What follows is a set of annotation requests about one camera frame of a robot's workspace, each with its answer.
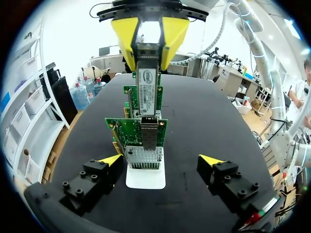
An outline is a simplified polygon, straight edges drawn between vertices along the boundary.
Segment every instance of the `computer monitor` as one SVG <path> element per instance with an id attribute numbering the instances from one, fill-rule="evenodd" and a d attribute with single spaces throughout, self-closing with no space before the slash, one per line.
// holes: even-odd
<path id="1" fill-rule="evenodd" d="M 110 53 L 110 47 L 103 47 L 99 49 L 99 56 L 105 56 Z"/>

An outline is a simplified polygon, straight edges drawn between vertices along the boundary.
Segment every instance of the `green led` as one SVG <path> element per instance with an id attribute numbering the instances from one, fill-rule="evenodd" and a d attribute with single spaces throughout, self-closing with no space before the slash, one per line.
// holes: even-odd
<path id="1" fill-rule="evenodd" d="M 262 217 L 262 216 L 264 216 L 265 212 L 264 212 L 263 210 L 260 210 L 260 211 L 258 212 L 258 214 L 259 214 L 260 217 Z"/>

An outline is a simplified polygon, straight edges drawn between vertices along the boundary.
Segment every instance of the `blue water jug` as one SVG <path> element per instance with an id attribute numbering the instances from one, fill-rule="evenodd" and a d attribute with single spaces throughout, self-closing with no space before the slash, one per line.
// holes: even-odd
<path id="1" fill-rule="evenodd" d="M 84 110 L 89 105 L 86 87 L 76 83 L 76 87 L 71 90 L 72 100 L 77 110 Z"/>
<path id="2" fill-rule="evenodd" d="M 88 95 L 88 99 L 91 102 L 94 98 L 94 83 L 93 80 L 88 79 L 87 76 L 84 77 L 84 81 L 82 82 L 84 86 L 86 86 L 86 91 Z"/>
<path id="3" fill-rule="evenodd" d="M 102 88 L 106 85 L 105 82 L 101 82 L 101 78 L 97 78 L 97 82 L 94 85 L 94 94 L 95 96 L 102 90 Z"/>

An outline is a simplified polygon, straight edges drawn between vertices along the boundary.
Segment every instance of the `black table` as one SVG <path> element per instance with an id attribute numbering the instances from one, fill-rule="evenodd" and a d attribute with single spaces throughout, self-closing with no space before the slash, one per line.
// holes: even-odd
<path id="1" fill-rule="evenodd" d="M 79 174 L 89 159 L 117 154 L 105 117 L 124 117 L 123 85 L 130 74 L 115 77 L 84 111 L 58 159 L 52 184 Z M 109 196 L 84 217 L 124 233 L 230 232 L 238 217 L 212 196 L 196 171 L 199 154 L 232 160 L 240 172 L 261 187 L 271 187 L 262 153 L 248 126 L 227 97 L 207 80 L 162 75 L 162 118 L 169 119 L 164 144 L 166 187 L 131 189 L 126 169 Z"/>

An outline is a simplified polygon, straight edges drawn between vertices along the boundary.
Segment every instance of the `green circuit board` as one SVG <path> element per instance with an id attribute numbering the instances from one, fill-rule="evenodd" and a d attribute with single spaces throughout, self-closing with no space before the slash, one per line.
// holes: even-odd
<path id="1" fill-rule="evenodd" d="M 131 101 L 132 101 L 132 109 L 138 110 L 139 109 L 139 103 L 138 103 L 137 86 L 136 85 L 123 86 L 123 91 L 125 94 L 128 94 L 129 90 L 131 90 L 130 95 L 131 95 Z M 156 108 L 155 108 L 156 110 L 161 110 L 162 96 L 163 96 L 163 86 L 157 86 Z"/>
<path id="2" fill-rule="evenodd" d="M 115 129 L 123 146 L 142 146 L 141 124 L 139 118 L 105 118 L 108 128 Z M 157 147 L 164 144 L 168 120 L 158 120 Z"/>

